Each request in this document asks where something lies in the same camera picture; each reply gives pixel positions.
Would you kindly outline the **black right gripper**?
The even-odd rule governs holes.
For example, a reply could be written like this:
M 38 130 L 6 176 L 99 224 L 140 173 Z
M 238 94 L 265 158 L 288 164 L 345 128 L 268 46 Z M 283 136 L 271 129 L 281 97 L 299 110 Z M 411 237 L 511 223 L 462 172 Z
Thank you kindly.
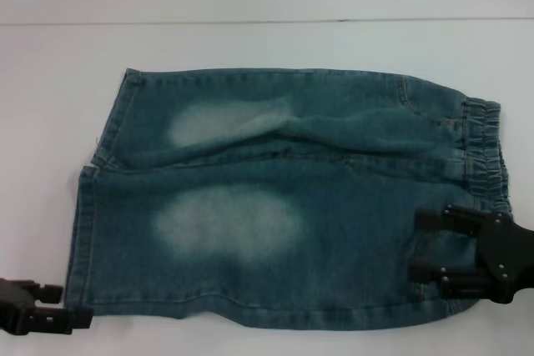
M 517 225 L 509 214 L 454 205 L 440 211 L 418 209 L 416 229 L 479 236 L 479 260 L 485 270 L 409 265 L 409 280 L 434 284 L 442 298 L 511 302 L 517 292 L 533 289 L 533 231 Z

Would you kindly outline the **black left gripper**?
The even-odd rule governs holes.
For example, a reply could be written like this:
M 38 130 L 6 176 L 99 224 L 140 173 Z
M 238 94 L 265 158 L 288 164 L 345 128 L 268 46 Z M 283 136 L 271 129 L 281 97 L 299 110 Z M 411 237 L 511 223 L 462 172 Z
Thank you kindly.
M 90 328 L 90 308 L 35 308 L 35 300 L 59 304 L 62 296 L 62 286 L 1 278 L 1 325 L 25 325 L 29 333 L 71 333 Z

